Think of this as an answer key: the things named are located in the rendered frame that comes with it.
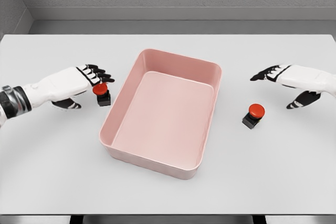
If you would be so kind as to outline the red button industrial switch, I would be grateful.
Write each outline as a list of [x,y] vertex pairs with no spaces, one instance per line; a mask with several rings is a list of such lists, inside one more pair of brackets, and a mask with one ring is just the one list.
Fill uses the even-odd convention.
[[111,96],[107,84],[100,83],[92,88],[93,93],[97,96],[97,103],[99,106],[110,106]]
[[248,108],[248,113],[242,119],[242,123],[249,129],[253,129],[264,115],[265,108],[261,104],[251,104]]

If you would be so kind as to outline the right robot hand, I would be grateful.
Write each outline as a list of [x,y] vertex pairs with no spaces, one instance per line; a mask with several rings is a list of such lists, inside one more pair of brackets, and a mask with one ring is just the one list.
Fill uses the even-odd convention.
[[323,81],[320,70],[298,65],[275,65],[268,67],[250,78],[250,81],[268,80],[282,86],[303,90],[286,109],[308,106],[321,98]]

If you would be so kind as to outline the pink rectangular basket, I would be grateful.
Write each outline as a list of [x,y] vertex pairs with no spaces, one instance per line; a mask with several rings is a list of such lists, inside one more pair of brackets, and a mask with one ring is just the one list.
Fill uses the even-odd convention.
[[221,77],[221,67],[210,61],[141,51],[100,129],[100,143],[118,160],[192,178],[203,159]]

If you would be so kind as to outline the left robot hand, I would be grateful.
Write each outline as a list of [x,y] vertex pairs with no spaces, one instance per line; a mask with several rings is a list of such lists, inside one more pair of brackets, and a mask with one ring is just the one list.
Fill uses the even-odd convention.
[[102,83],[113,83],[115,80],[105,70],[96,65],[86,64],[70,67],[48,77],[50,88],[48,100],[61,109],[80,109],[81,105],[72,97],[95,88]]

